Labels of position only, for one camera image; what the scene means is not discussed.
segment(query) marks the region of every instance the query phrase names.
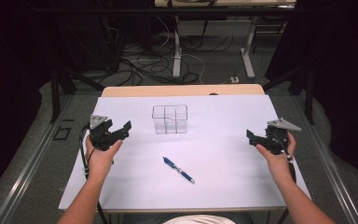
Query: hand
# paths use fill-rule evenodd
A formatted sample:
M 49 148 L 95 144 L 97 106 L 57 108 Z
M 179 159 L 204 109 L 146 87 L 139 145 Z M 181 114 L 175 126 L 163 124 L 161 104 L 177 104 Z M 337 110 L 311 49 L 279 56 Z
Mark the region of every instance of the hand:
M 113 157 L 120 149 L 122 143 L 122 140 L 117 140 L 109 149 L 101 151 L 94 148 L 90 136 L 87 136 L 86 159 L 89 161 L 89 179 L 97 179 L 104 182 L 112 166 Z
M 287 135 L 289 138 L 287 151 L 289 155 L 293 157 L 295 154 L 296 140 L 291 133 L 287 132 Z M 255 147 L 260 154 L 266 158 L 269 172 L 276 184 L 284 183 L 285 181 L 293 181 L 285 154 L 273 155 L 260 144 L 257 144 Z

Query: wire mesh pen holder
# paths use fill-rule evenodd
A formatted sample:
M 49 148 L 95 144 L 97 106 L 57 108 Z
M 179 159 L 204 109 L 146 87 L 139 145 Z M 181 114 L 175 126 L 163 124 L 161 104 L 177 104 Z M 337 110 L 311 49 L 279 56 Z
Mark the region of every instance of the wire mesh pen holder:
M 187 105 L 155 105 L 152 118 L 156 133 L 187 133 Z

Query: pen holder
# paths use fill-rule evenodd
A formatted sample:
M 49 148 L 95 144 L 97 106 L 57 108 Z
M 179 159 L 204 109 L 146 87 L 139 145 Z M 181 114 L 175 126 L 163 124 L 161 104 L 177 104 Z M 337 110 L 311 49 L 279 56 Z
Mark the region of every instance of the pen holder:
M 187 133 L 187 105 L 155 105 L 152 118 L 156 133 Z

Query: table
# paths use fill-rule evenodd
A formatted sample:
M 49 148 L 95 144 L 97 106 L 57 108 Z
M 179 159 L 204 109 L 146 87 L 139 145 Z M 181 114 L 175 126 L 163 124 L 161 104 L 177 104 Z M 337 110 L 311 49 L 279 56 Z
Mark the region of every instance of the table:
M 168 0 L 155 0 L 156 7 L 167 7 Z M 262 7 L 283 6 L 295 4 L 296 0 L 217 0 L 214 7 Z M 172 0 L 173 7 L 207 7 L 209 2 L 187 3 Z M 241 49 L 241 57 L 245 66 L 246 75 L 255 79 L 255 72 L 249 58 L 249 52 L 255 35 L 257 17 L 250 21 L 208 21 L 208 28 L 202 33 L 204 21 L 179 21 L 176 17 L 177 32 L 175 32 L 175 56 L 173 63 L 173 77 L 180 76 L 182 49 L 180 48 L 180 35 L 233 35 L 246 36 L 245 48 Z
M 179 104 L 188 108 L 187 133 L 155 134 L 152 106 Z M 115 156 L 114 167 L 103 185 L 100 203 L 105 212 L 285 208 L 265 159 L 246 138 L 246 129 L 264 135 L 267 121 L 277 118 L 259 85 L 106 88 L 94 114 L 112 119 L 112 131 L 128 120 L 132 123 L 130 137 Z M 177 174 L 163 162 L 163 156 L 196 183 Z M 297 184 L 309 195 L 296 163 L 295 167 Z M 59 209 L 67 209 L 83 186 L 82 173 L 79 154 Z

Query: blue pen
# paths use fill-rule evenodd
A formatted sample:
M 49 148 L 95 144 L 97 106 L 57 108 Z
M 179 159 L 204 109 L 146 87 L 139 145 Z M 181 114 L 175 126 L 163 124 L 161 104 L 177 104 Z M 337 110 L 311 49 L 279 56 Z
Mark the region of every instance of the blue pen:
M 173 169 L 175 169 L 179 174 L 184 176 L 188 181 L 192 182 L 193 184 L 196 183 L 196 181 L 193 180 L 188 174 L 186 174 L 183 170 L 181 170 L 179 167 L 177 167 L 172 161 L 170 161 L 168 158 L 163 157 L 164 162 L 167 163 L 169 166 L 171 166 Z

